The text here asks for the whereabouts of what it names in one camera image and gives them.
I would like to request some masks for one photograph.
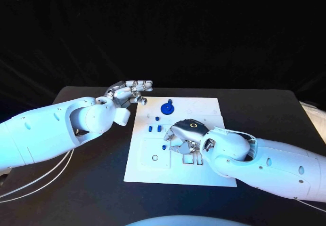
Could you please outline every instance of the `blue knob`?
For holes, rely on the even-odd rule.
[[[174,111],[174,107],[171,105],[171,100],[168,99],[167,103],[161,105],[161,113],[171,114]]]

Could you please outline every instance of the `white cable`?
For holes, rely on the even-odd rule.
[[[39,181],[39,180],[40,180],[40,179],[41,179],[41,178],[43,178],[43,177],[44,177],[44,176],[56,169],[56,167],[59,166],[59,164],[60,164],[60,163],[63,162],[63,160],[66,159],[66,156],[67,156],[69,152],[70,152],[70,151],[66,152],[66,155],[65,155],[63,159],[59,161],[59,163],[56,164],[56,166],[53,167],[53,169],[52,169],[41,177],[39,177],[34,181],[31,181],[29,184],[26,184],[24,186],[21,186],[20,188],[17,188],[16,190],[13,190],[13,191],[7,192],[5,194],[0,195],[0,198],[4,197],[4,196],[7,196],[8,194],[17,192],[17,191],[21,190],[23,188],[26,188],[29,185],[31,185],[36,181]]]
[[[17,198],[14,198],[14,199],[8,199],[8,200],[5,200],[5,201],[0,201],[0,203],[13,201],[13,200],[16,200],[16,199],[20,199],[20,198],[26,197],[27,195],[33,194],[34,192],[37,192],[41,188],[44,188],[44,187],[53,182],[53,180],[59,177],[59,175],[62,174],[62,172],[63,172],[63,170],[65,170],[65,168],[66,168],[66,166],[67,166],[67,163],[69,163],[72,154],[73,154],[73,150],[72,150],[72,152],[70,152],[69,159],[67,159],[67,162],[66,162],[66,165],[65,165],[62,171],[59,172],[59,174],[56,175],[56,177],[52,179],[52,181],[50,181],[44,186],[41,186],[37,190],[34,190],[34,191],[30,192],[29,194],[24,194],[23,196],[20,196],[20,197],[17,197]]]
[[[294,197],[294,200],[298,201],[298,202],[301,202],[301,203],[305,204],[307,206],[311,206],[311,207],[316,208],[317,210],[326,212],[326,210],[323,210],[323,209],[317,208],[316,206],[307,204],[305,202],[303,202],[301,200],[298,200],[295,197]]]

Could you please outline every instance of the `black table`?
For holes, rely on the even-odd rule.
[[[54,103],[98,97],[104,91],[105,88],[65,87]],[[326,145],[290,91],[154,89],[145,94],[153,97],[216,97],[228,129],[326,155]],[[76,148],[67,168],[53,183],[30,196],[0,204],[0,225],[124,225],[166,215],[216,217],[251,225],[324,225],[326,213],[252,188],[239,180],[236,188],[124,182],[137,106],[131,105],[128,109],[127,126],[114,124],[102,136]],[[14,168],[0,193],[43,175],[60,158]],[[5,198],[37,189],[60,169]],[[313,205],[326,209],[326,203],[313,202]]]

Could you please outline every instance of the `black curtain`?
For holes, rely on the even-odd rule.
[[[1,121],[65,86],[288,89],[326,108],[318,6],[271,1],[4,0]]]

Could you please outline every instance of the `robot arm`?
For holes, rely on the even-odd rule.
[[[0,124],[0,171],[54,158],[95,139],[112,122],[125,126],[129,103],[147,100],[151,81],[115,83],[102,97],[82,97],[30,110]]]
[[[324,156],[242,132],[204,128],[193,119],[177,122],[164,140],[176,135],[186,145],[171,146],[170,151],[192,154],[193,148],[199,149],[202,158],[222,177],[233,177],[284,198],[326,202]]]

